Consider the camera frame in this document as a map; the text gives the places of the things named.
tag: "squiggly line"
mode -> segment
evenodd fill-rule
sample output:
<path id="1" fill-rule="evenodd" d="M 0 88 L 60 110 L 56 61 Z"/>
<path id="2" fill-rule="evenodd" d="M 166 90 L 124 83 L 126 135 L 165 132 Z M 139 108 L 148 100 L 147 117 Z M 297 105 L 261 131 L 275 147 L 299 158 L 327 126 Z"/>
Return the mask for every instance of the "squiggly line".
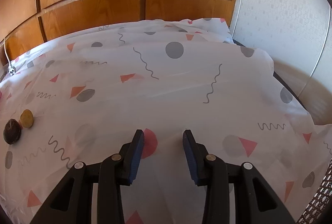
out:
<path id="1" fill-rule="evenodd" d="M 62 148 L 59 148 L 58 150 L 55 150 L 56 147 L 58 146 L 58 141 L 57 141 L 57 140 L 54 140 L 52 143 L 49 143 L 49 142 L 48 142 L 49 145 L 51 145 L 51 144 L 53 144 L 53 143 L 56 143 L 56 145 L 54 146 L 54 149 L 53 149 L 53 152 L 54 152 L 54 153 L 57 153 L 57 152 L 59 152 L 59 151 L 62 150 L 62 154 L 61 154 L 60 159 L 61 159 L 61 161 L 65 161 L 66 159 L 68 159 L 67 164 L 66 164 L 66 167 L 67 167 L 67 169 L 70 169 L 70 168 L 68 167 L 68 163 L 69 163 L 69 161 L 70 161 L 70 158 L 69 158 L 69 157 L 66 157 L 66 158 L 64 158 L 64 159 L 62 158 L 63 155 L 64 155 L 64 148 L 62 147 Z"/>
<path id="2" fill-rule="evenodd" d="M 328 150 L 330 150 L 330 155 L 332 156 L 331 148 L 329 148 L 329 145 L 328 145 L 327 143 L 325 143 L 325 142 L 323 142 L 323 144 L 326 144 L 326 148 L 327 148 Z"/>
<path id="3" fill-rule="evenodd" d="M 105 62 L 103 62 L 103 63 L 100 63 L 99 61 L 98 62 L 94 62 L 94 61 L 81 61 L 80 63 L 84 63 L 84 64 L 86 64 L 86 63 L 90 63 L 90 64 L 97 64 L 98 63 L 98 65 L 103 65 L 104 63 L 106 63 L 107 64 L 107 62 L 105 61 Z"/>
<path id="4" fill-rule="evenodd" d="M 46 148 L 45 148 L 44 150 L 42 150 L 40 147 L 38 147 L 38 148 L 37 148 L 36 155 L 35 155 L 34 153 L 31 153 L 29 159 L 27 159 L 27 157 L 25 156 L 25 157 L 23 158 L 23 161 L 20 161 L 20 160 L 19 160 L 19 163 L 21 164 L 21 166 L 22 166 L 22 167 L 24 166 L 24 160 L 26 160 L 26 161 L 30 164 L 32 156 L 34 156 L 35 158 L 38 156 L 38 150 L 39 150 L 39 149 L 40 149 L 40 151 L 41 151 L 42 153 L 44 153 L 44 152 L 46 151 Z"/>
<path id="5" fill-rule="evenodd" d="M 98 30 L 99 30 L 99 31 L 104 30 L 105 27 L 108 28 L 108 26 L 109 26 L 109 25 L 105 25 L 105 26 L 103 26 L 102 28 L 98 28 Z"/>
<path id="6" fill-rule="evenodd" d="M 135 47 L 133 47 L 132 49 L 133 49 L 136 53 L 139 53 L 139 56 L 140 56 L 140 58 L 141 58 L 141 61 L 145 63 L 145 69 L 146 69 L 147 71 L 150 71 L 150 72 L 151 72 L 151 77 L 159 80 L 159 78 L 152 76 L 152 75 L 153 75 L 153 71 L 151 71 L 151 70 L 149 70 L 149 69 L 147 68 L 147 63 L 142 59 L 142 54 L 141 54 L 140 52 L 136 51 L 136 50 L 135 50 Z"/>
<path id="7" fill-rule="evenodd" d="M 121 34 L 121 33 L 118 33 L 119 35 L 121 35 L 121 37 L 119 38 L 119 41 L 122 41 L 123 42 L 123 44 L 125 44 L 126 43 L 126 41 L 124 41 L 124 40 L 121 40 L 121 38 L 123 37 L 123 34 Z"/>
<path id="8" fill-rule="evenodd" d="M 38 92 L 38 94 L 37 94 L 37 96 L 36 97 L 39 97 L 39 98 L 42 98 L 42 97 L 44 97 L 45 99 L 47 99 L 47 98 L 51 98 L 51 94 L 48 94 L 47 95 L 47 93 L 44 93 L 44 92 Z"/>
<path id="9" fill-rule="evenodd" d="M 203 102 L 203 103 L 209 103 L 210 102 L 210 99 L 209 99 L 209 95 L 212 94 L 214 92 L 214 89 L 213 89 L 213 84 L 215 84 L 217 82 L 216 78 L 220 75 L 220 66 L 222 64 L 219 65 L 219 73 L 215 76 L 215 81 L 211 83 L 211 87 L 212 87 L 212 92 L 209 92 L 206 94 L 206 98 L 207 98 L 207 102 Z"/>
<path id="10" fill-rule="evenodd" d="M 283 126 L 280 126 L 279 124 L 277 124 L 277 127 L 275 127 L 272 123 L 270 123 L 270 127 L 268 127 L 268 125 L 267 125 L 266 123 L 263 123 L 263 124 L 262 124 L 262 127 L 261 127 L 259 123 L 257 123 L 257 124 L 258 124 L 259 128 L 260 128 L 262 131 L 264 130 L 264 125 L 268 128 L 269 131 L 272 129 L 272 126 L 273 126 L 273 128 L 275 128 L 276 130 L 278 129 L 278 127 L 284 129 L 285 126 L 286 126 L 286 124 L 283 124 Z"/>

